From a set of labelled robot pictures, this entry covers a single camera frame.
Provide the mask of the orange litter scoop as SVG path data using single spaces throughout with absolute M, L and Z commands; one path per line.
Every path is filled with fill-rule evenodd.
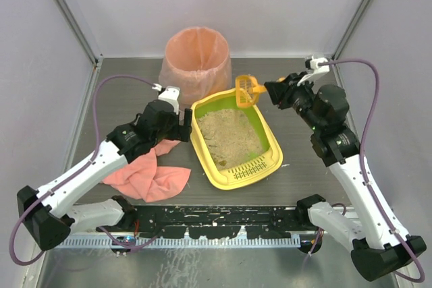
M 251 75 L 240 75 L 235 79 L 236 104 L 240 109 L 249 108 L 258 103 L 259 97 L 267 89 Z

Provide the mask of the yellow green litter box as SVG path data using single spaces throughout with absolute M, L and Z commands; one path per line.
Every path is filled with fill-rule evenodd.
M 207 96 L 191 106 L 192 133 L 190 141 L 208 180 L 220 190 L 234 190 L 252 185 L 278 170 L 283 162 L 280 145 L 259 108 L 254 105 L 245 109 L 244 113 L 263 145 L 264 153 L 261 155 L 254 154 L 249 161 L 235 167 L 225 170 L 217 169 L 205 144 L 202 132 L 198 128 L 197 121 L 212 111 L 237 108 L 236 91 L 233 88 Z

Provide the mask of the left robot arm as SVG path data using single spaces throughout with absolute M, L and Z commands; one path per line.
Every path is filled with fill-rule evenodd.
M 96 184 L 147 154 L 162 140 L 188 142 L 192 110 L 181 116 L 173 105 L 156 99 L 132 122 L 117 126 L 88 157 L 52 182 L 17 194 L 20 221 L 42 251 L 62 243 L 71 233 L 96 227 L 130 229 L 135 208 L 122 196 L 82 206 L 74 204 Z

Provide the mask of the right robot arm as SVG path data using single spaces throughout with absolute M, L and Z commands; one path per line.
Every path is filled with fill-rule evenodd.
M 328 232 L 348 250 L 360 275 L 374 281 L 409 265 L 427 245 L 401 224 L 373 179 L 366 158 L 360 157 L 360 142 L 346 124 L 349 104 L 345 91 L 334 84 L 314 91 L 313 83 L 301 82 L 305 75 L 290 74 L 264 86 L 278 109 L 292 108 L 312 129 L 313 150 L 341 183 L 360 222 L 334 211 L 318 194 L 298 201 L 298 218 Z

